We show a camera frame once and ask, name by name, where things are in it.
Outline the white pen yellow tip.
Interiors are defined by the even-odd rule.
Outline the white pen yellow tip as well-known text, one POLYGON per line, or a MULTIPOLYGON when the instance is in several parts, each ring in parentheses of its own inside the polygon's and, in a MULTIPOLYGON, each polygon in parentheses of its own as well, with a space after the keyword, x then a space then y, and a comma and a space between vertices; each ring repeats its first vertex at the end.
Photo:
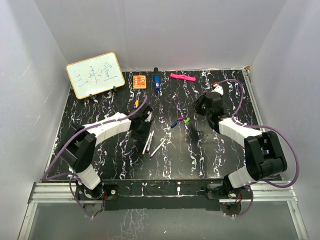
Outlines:
POLYGON ((136 100, 134 106, 137 108, 139 106, 139 101, 136 100))

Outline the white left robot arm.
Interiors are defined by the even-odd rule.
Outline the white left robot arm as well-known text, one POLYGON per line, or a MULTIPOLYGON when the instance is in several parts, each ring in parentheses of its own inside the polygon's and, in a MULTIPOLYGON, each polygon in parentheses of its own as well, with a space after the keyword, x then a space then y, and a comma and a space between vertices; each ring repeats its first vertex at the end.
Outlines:
POLYGON ((86 187, 86 194, 93 200, 103 195, 101 178, 92 165, 97 145, 120 134, 130 132, 135 140, 148 138, 153 121, 153 109, 143 106, 133 115, 116 112, 97 123, 73 124, 62 140, 61 159, 75 172, 79 181, 86 187))

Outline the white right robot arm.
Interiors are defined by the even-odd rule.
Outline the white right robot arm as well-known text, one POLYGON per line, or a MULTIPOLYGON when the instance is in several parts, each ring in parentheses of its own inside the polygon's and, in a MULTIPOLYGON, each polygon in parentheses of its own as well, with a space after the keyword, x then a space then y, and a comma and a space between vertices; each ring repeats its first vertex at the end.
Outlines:
POLYGON ((202 94, 193 104, 196 114, 206 117, 211 129, 244 148, 245 166, 223 178, 220 191, 233 199, 241 188, 287 170, 288 164, 277 134, 245 127, 225 113, 218 92, 202 94))

